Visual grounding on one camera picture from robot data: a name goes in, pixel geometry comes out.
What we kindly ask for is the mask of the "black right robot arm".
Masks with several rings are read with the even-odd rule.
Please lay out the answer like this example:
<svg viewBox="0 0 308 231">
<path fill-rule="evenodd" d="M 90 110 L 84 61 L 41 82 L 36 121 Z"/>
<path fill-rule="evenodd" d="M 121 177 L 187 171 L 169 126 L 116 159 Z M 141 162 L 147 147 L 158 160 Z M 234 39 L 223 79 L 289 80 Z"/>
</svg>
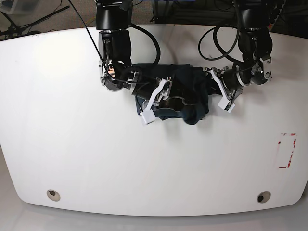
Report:
<svg viewBox="0 0 308 231">
<path fill-rule="evenodd" d="M 142 102 L 150 107 L 180 111 L 198 103 L 198 97 L 176 76 L 174 65 L 160 65 L 161 49 L 156 38 L 146 29 L 131 22 L 131 0 L 96 1 L 96 29 L 99 31 L 101 83 L 110 91 L 132 90 L 137 108 Z M 129 28 L 146 34 L 153 42 L 156 57 L 152 63 L 133 64 Z"/>
</svg>

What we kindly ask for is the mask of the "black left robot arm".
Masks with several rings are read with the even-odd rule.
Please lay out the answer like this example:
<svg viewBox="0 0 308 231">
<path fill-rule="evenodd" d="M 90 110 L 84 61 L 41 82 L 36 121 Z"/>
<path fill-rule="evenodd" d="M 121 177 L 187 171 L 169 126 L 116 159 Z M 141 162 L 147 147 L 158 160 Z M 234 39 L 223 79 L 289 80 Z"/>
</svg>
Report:
<svg viewBox="0 0 308 231">
<path fill-rule="evenodd" d="M 221 22 L 211 29 L 213 42 L 221 53 L 233 63 L 232 69 L 217 70 L 218 79 L 230 101 L 242 93 L 251 83 L 263 85 L 271 80 L 272 38 L 268 26 L 269 16 L 264 0 L 235 0 L 237 32 L 232 47 L 224 51 L 217 39 L 218 30 L 226 25 Z"/>
</svg>

